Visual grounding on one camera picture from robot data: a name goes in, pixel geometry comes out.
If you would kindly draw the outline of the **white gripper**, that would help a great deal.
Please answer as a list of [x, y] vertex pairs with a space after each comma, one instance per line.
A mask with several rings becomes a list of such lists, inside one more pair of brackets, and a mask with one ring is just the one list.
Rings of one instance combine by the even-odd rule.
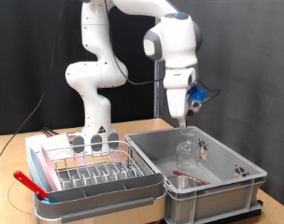
[[178, 119], [180, 128], [186, 129], [185, 117], [190, 108], [188, 91], [186, 89], [167, 89], [166, 97], [170, 116], [173, 119]]

